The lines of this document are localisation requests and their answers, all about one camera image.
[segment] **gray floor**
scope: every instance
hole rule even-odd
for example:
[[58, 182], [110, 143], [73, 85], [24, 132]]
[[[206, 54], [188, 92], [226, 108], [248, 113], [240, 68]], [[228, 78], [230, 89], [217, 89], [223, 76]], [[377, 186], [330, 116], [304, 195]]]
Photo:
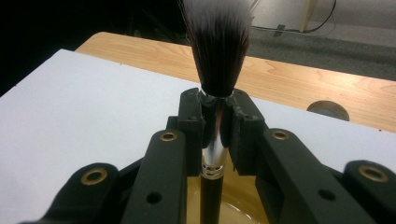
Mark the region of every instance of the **gray floor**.
[[[318, 0], [307, 29], [322, 24], [333, 0]], [[253, 25], [299, 29], [304, 0], [259, 0]], [[307, 35], [254, 29], [249, 56], [396, 80], [396, 1], [338, 0], [333, 17]]]

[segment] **mounting hole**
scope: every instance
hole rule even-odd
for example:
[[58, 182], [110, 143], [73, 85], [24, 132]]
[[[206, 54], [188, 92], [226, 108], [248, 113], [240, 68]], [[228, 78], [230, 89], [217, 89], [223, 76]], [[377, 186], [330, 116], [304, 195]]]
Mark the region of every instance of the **mounting hole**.
[[96, 167], [87, 171], [81, 178], [83, 185], [96, 185], [105, 180], [107, 177], [107, 170], [102, 167]]
[[171, 142], [171, 141], [177, 139], [177, 134], [163, 133], [163, 134], [161, 134], [160, 139], [163, 140], [164, 142]]
[[273, 137], [276, 138], [277, 140], [286, 140], [289, 138], [289, 135], [281, 131], [274, 131]]
[[332, 193], [331, 191], [327, 190], [327, 189], [320, 189], [318, 192], [319, 196], [322, 199], [325, 199], [327, 201], [334, 201], [335, 200], [335, 195], [334, 193]]
[[148, 203], [151, 203], [151, 204], [159, 203], [162, 199], [163, 199], [163, 196], [159, 192], [152, 192], [147, 197]]
[[359, 173], [375, 182], [385, 183], [389, 181], [389, 177], [387, 176], [387, 174], [371, 165], [361, 165], [359, 167]]

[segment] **brass insert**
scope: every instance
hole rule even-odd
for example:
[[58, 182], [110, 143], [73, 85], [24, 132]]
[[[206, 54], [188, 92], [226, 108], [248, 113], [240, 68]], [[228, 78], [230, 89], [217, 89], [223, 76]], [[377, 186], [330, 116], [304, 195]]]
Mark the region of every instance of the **brass insert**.
[[83, 185], [96, 185], [105, 180], [107, 177], [107, 170], [102, 167], [95, 167], [87, 171], [81, 178]]
[[289, 138], [289, 135], [285, 132], [281, 132], [281, 131], [274, 131], [272, 136], [277, 139], [277, 140], [286, 140]]
[[361, 165], [359, 167], [359, 173], [364, 177], [371, 179], [375, 182], [385, 183], [389, 181], [389, 177], [382, 170], [371, 166], [371, 165]]
[[177, 134], [175, 133], [163, 133], [160, 136], [160, 139], [164, 142], [171, 142], [175, 139], [177, 139]]

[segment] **black cable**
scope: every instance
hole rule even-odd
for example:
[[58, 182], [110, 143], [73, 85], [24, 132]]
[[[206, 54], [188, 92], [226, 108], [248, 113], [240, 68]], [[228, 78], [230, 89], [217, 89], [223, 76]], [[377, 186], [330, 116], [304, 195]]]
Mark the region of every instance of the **black cable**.
[[300, 32], [299, 30], [295, 30], [295, 29], [279, 30], [279, 29], [265, 28], [265, 27], [259, 27], [259, 26], [252, 26], [252, 27], [255, 28], [255, 29], [267, 30], [267, 31], [279, 31], [279, 32], [287, 32], [287, 33], [309, 34], [309, 33], [315, 32], [316, 30], [320, 29], [324, 24], [326, 24], [326, 22], [332, 16], [332, 14], [334, 13], [334, 10], [335, 10], [335, 6], [337, 4], [337, 0], [333, 0], [333, 1], [334, 1], [334, 3], [332, 4], [332, 11], [330, 12], [329, 16], [326, 18], [326, 20], [320, 26], [318, 26], [318, 27], [316, 27], [314, 29], [310, 29], [310, 30], [306, 30], [306, 31]]

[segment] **yellow liquid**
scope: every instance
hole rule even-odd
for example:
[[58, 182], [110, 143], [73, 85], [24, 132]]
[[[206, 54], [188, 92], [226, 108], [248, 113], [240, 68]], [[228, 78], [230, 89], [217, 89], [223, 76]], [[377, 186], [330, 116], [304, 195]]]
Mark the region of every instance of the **yellow liquid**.
[[[257, 193], [254, 176], [239, 176], [233, 171], [231, 158], [225, 167], [220, 224], [269, 223]], [[187, 223], [200, 223], [200, 177], [189, 177], [187, 195]]]

